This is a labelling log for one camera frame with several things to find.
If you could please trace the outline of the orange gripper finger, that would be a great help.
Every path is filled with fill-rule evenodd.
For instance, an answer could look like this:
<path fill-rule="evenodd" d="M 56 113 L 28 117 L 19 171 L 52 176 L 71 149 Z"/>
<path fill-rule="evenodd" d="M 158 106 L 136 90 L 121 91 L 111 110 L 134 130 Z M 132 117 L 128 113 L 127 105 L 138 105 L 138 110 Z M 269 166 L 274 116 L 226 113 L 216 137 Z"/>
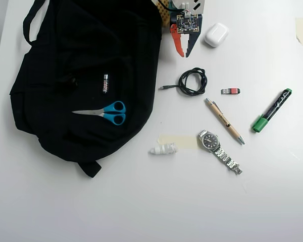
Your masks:
<path fill-rule="evenodd" d="M 170 33 L 172 35 L 176 51 L 179 53 L 181 57 L 184 57 L 184 51 L 181 46 L 181 34 L 178 33 L 178 28 L 176 24 L 172 24 L 170 26 Z"/>

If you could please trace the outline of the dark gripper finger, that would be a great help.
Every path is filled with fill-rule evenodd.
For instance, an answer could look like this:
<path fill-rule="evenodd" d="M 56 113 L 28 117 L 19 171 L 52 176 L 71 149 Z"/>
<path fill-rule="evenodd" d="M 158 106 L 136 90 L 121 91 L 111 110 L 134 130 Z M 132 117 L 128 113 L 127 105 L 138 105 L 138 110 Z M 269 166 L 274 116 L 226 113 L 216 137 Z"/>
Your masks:
<path fill-rule="evenodd" d="M 200 32 L 193 32 L 189 34 L 189 40 L 188 40 L 188 45 L 187 45 L 187 51 L 186 51 L 186 57 L 189 57 L 192 49 L 197 42 L 197 39 L 200 36 Z"/>

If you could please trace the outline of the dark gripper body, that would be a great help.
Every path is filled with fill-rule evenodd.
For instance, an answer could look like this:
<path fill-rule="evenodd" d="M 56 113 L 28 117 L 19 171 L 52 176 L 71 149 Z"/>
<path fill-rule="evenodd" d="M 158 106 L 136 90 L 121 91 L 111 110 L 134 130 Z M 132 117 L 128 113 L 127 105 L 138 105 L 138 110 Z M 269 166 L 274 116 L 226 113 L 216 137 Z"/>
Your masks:
<path fill-rule="evenodd" d="M 192 14 L 190 12 L 172 12 L 170 14 L 170 26 L 172 24 L 176 24 L 178 28 L 178 33 L 180 34 L 200 32 L 202 21 L 203 17 L 201 14 Z"/>

